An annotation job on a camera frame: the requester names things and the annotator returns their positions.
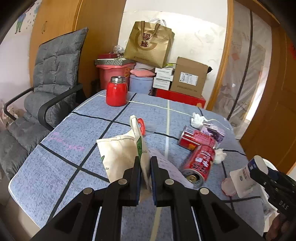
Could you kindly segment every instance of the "red container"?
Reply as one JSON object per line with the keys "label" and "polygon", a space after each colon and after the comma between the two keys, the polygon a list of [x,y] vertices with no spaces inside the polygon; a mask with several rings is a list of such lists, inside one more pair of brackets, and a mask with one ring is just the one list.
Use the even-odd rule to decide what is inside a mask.
{"label": "red container", "polygon": [[181,102],[181,103],[185,103],[185,104],[194,105],[197,107],[202,107],[202,108],[204,108],[205,103],[206,103],[206,100],[203,97],[196,98],[196,97],[192,97],[189,95],[184,95],[181,93],[177,93],[177,92],[173,92],[173,91],[166,91],[166,90],[162,90],[162,89],[157,89],[156,96],[164,98],[164,99],[172,100],[172,101],[177,101],[177,102]]}
{"label": "red container", "polygon": [[178,144],[188,150],[194,150],[199,145],[208,145],[214,148],[216,140],[196,129],[184,126]]}
{"label": "red container", "polygon": [[208,145],[198,146],[184,165],[182,174],[195,186],[200,187],[209,176],[215,158],[215,150]]}
{"label": "red container", "polygon": [[105,59],[105,58],[117,58],[116,53],[104,53],[98,56],[98,59]]}
{"label": "red container", "polygon": [[128,85],[123,76],[113,76],[107,86],[106,103],[110,106],[123,106],[127,103]]}
{"label": "red container", "polygon": [[100,68],[100,88],[106,90],[112,76],[124,76],[129,85],[130,71],[135,65],[134,62],[125,65],[96,65]]}

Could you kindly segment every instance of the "bottle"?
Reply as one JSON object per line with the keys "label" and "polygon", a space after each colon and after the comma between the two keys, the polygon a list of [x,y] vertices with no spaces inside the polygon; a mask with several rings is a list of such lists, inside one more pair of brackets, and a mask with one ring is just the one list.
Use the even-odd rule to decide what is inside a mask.
{"label": "bottle", "polygon": [[110,106],[123,106],[127,103],[128,85],[123,76],[113,76],[107,85],[106,103]]}

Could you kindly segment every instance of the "table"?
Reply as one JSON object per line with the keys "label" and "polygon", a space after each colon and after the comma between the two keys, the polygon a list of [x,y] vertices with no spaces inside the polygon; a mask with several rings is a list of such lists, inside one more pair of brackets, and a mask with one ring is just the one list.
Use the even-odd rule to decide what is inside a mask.
{"label": "table", "polygon": [[[148,148],[160,151],[177,168],[190,151],[177,145],[185,125],[190,125],[193,112],[204,115],[225,129],[220,145],[227,153],[222,164],[212,166],[204,187],[209,188],[232,208],[259,234],[263,233],[263,207],[259,187],[243,199],[230,199],[221,190],[221,182],[229,172],[242,168],[247,158],[235,139],[229,122],[220,115],[195,106],[144,94],[128,94],[129,103],[110,107],[105,102],[106,91],[101,91],[69,114],[28,156],[9,184],[14,200],[39,226],[67,205],[86,187],[101,189],[108,186],[108,178],[96,145],[99,138],[110,138],[130,130],[129,118],[156,124],[156,132],[144,137]],[[160,222],[156,240],[172,240],[169,207],[159,210]],[[137,207],[124,207],[122,240],[149,240],[156,207],[152,198]]]}

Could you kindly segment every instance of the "human hand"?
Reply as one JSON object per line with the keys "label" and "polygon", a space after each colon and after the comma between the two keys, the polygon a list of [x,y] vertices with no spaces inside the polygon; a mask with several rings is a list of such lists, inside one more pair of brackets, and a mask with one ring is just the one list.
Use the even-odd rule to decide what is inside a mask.
{"label": "human hand", "polygon": [[285,233],[289,228],[289,221],[286,221],[286,216],[282,213],[279,213],[272,221],[272,224],[265,236],[267,241],[272,241],[278,236],[280,231],[281,234]]}

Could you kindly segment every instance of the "white tote bag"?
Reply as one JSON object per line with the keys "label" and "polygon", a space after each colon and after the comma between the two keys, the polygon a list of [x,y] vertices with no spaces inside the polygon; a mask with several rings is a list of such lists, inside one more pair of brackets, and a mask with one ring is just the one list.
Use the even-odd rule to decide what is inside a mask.
{"label": "white tote bag", "polygon": [[96,142],[110,182],[121,179],[124,171],[133,167],[135,157],[139,157],[144,181],[140,199],[143,199],[144,195],[150,195],[152,192],[149,184],[150,154],[135,115],[130,117],[130,126],[132,129],[126,134],[99,139]]}

